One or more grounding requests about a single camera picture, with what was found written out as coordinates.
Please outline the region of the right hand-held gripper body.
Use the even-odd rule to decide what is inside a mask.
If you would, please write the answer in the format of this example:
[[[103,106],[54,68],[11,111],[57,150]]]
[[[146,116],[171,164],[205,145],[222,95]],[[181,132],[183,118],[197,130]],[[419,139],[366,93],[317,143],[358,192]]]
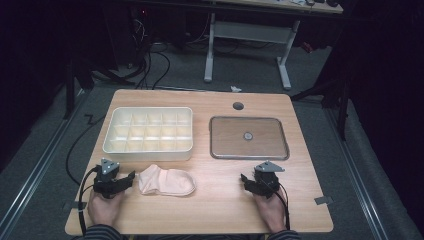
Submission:
[[[281,166],[265,161],[254,167],[253,193],[270,198],[280,188],[278,172],[284,172]]]

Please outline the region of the cream divided storage box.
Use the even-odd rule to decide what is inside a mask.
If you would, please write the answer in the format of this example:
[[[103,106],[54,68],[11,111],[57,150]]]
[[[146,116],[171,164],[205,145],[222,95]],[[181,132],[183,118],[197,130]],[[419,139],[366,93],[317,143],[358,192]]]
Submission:
[[[193,145],[189,107],[119,107],[102,149],[118,161],[185,161]]]

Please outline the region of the black metal stand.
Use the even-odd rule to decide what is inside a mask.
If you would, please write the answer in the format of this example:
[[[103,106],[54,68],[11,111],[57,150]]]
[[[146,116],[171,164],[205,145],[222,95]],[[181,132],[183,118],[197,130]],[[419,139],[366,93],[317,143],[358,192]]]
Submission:
[[[73,57],[66,65],[66,112],[65,119],[69,119],[75,109],[75,81],[77,81],[83,90],[91,91],[94,88],[94,80],[91,75],[92,71],[97,71],[104,75],[108,80],[123,84],[132,85],[128,81],[128,77],[121,77],[110,70],[95,64],[87,58]]]
[[[337,108],[336,132],[342,140],[346,140],[345,127],[348,116],[350,81],[333,79],[315,84],[312,88],[291,96],[292,101],[299,101],[313,95],[322,95],[321,106],[323,108]]]

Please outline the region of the person's left hand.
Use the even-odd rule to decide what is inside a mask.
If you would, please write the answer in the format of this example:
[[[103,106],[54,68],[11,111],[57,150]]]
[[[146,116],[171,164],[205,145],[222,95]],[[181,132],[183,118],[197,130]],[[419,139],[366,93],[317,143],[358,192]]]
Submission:
[[[120,206],[125,193],[120,192],[112,199],[92,190],[88,202],[88,214],[94,225],[102,224],[113,227],[120,214]]]

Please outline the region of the shiny metal tray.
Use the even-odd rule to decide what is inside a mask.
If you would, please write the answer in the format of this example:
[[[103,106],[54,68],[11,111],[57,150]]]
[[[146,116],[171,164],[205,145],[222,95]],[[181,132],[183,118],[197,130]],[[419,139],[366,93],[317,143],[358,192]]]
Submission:
[[[290,156],[276,118],[214,116],[209,130],[210,155],[215,159],[284,161]]]

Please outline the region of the wooden desk with white frame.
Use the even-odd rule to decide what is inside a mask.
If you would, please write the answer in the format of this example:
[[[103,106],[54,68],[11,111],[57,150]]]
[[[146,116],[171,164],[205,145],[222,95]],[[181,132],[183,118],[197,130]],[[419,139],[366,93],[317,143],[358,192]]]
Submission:
[[[337,0],[211,0],[211,2],[213,6],[216,6],[217,3],[232,3],[239,5],[244,4],[249,6],[270,7],[289,11],[294,10],[299,13],[343,13],[343,8]],[[283,88],[285,90],[290,90],[291,83],[287,73],[286,61],[297,35],[299,25],[299,19],[296,19],[291,27],[277,27],[216,20],[215,14],[211,13],[204,81],[209,83],[213,79],[214,41],[216,38],[276,43],[283,44],[285,46],[282,55],[276,58],[276,63]]]

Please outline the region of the person's right hand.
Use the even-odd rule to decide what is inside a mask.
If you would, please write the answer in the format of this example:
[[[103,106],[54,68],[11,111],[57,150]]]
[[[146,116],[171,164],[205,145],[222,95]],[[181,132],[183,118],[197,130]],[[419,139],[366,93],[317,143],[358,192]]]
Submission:
[[[256,202],[262,220],[271,233],[286,230],[286,210],[283,204],[285,199],[281,190],[274,193],[270,198],[254,194],[253,199]]]

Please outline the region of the pale pink sock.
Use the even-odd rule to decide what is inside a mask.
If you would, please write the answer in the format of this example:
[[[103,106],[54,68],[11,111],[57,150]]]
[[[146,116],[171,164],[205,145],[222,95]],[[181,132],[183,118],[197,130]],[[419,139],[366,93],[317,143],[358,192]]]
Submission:
[[[188,172],[162,169],[156,164],[138,175],[138,186],[143,195],[187,196],[196,189],[195,180]]]

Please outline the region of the metal floor rail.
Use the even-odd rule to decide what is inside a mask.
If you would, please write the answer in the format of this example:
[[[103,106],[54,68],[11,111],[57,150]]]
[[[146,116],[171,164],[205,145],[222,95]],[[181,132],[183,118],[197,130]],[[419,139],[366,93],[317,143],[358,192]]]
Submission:
[[[380,216],[375,208],[374,201],[372,200],[360,172],[356,166],[353,155],[345,140],[342,139],[337,129],[337,119],[335,113],[330,109],[324,109],[326,119],[329,121],[332,132],[335,135],[338,145],[342,151],[343,159],[347,168],[352,187],[355,191],[362,212],[368,223],[375,240],[389,240],[385,227],[382,224]]]
[[[53,105],[36,121],[6,169],[0,173],[0,240],[7,240],[28,202],[38,188],[75,112],[84,103],[88,90],[72,94],[74,107],[66,112],[67,97],[60,92]]]

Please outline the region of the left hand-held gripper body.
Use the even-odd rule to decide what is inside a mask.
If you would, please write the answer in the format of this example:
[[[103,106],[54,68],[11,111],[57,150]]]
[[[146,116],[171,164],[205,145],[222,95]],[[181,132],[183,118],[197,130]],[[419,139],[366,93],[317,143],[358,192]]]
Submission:
[[[100,160],[93,185],[96,193],[100,193],[106,199],[112,199],[118,194],[115,187],[119,183],[119,179],[117,179],[119,167],[120,165],[117,162],[105,158]]]

